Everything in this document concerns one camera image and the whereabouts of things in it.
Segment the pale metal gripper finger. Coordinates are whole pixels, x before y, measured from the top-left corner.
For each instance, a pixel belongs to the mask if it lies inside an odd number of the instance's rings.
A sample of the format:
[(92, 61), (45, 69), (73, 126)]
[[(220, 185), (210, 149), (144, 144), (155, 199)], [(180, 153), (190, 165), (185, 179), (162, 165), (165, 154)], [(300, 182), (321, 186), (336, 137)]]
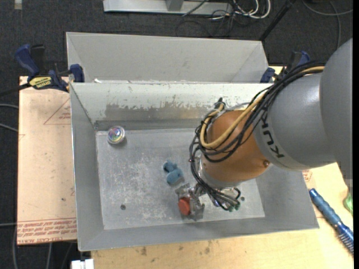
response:
[(182, 185), (175, 190), (178, 198), (192, 198), (194, 194), (194, 187), (189, 184)]
[(205, 205), (203, 203), (191, 204), (189, 203), (185, 207), (184, 214), (182, 216), (193, 221), (199, 221), (203, 218)]

